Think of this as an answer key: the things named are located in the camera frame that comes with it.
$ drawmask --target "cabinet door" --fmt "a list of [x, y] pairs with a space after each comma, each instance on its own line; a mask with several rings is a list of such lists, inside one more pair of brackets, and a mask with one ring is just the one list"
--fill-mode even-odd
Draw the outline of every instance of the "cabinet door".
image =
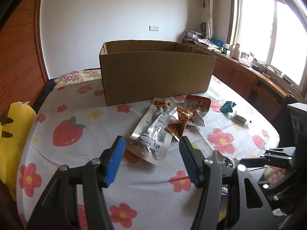
[[213, 70], [213, 75], [217, 77], [220, 81], [228, 85], [230, 81], [230, 76], [229, 76], [230, 68], [231, 68], [231, 63], [229, 60], [217, 56]]
[[229, 87], [243, 98], [248, 98], [255, 81], [256, 75], [248, 68], [238, 63], [232, 64], [232, 68], [230, 69]]

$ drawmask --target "curtain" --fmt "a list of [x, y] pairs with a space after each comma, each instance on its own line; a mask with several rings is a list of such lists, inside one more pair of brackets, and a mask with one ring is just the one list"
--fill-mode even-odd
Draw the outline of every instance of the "curtain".
[[207, 31], [206, 37], [214, 37], [214, 25], [213, 25], [213, 13], [215, 0], [205, 0], [206, 12], [207, 12]]

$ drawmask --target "blue gripper pad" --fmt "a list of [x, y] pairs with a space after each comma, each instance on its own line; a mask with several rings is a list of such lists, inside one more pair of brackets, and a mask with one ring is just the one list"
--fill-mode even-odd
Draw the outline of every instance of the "blue gripper pad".
[[125, 139], [122, 136], [118, 136], [111, 149], [109, 150], [102, 165], [106, 167], [105, 185], [110, 186], [114, 182], [120, 162], [125, 152]]
[[190, 181], [194, 183], [197, 188], [202, 187], [203, 178], [203, 163], [205, 159], [200, 150], [194, 149], [186, 136], [180, 138], [179, 151], [185, 168], [188, 172]]

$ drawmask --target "window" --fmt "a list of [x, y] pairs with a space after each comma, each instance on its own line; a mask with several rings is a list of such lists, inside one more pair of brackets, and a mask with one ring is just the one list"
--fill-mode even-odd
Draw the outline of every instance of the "window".
[[238, 0], [234, 42], [242, 52], [284, 73], [301, 90], [307, 58], [307, 32], [283, 0]]

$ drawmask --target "wooden desk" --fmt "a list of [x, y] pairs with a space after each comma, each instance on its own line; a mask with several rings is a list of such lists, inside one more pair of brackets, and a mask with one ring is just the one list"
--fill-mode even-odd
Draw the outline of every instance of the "wooden desk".
[[[213, 75], [224, 82], [247, 101], [252, 103], [255, 93], [264, 97], [271, 105], [277, 109], [285, 104], [285, 98], [288, 90], [294, 90], [292, 87], [282, 87], [275, 84], [272, 80], [265, 77], [262, 73], [246, 67], [229, 56], [221, 53], [207, 50], [195, 44], [182, 42], [185, 45], [192, 47], [192, 50], [199, 49], [216, 56]], [[305, 99], [296, 91], [292, 95], [299, 101], [305, 103]]]

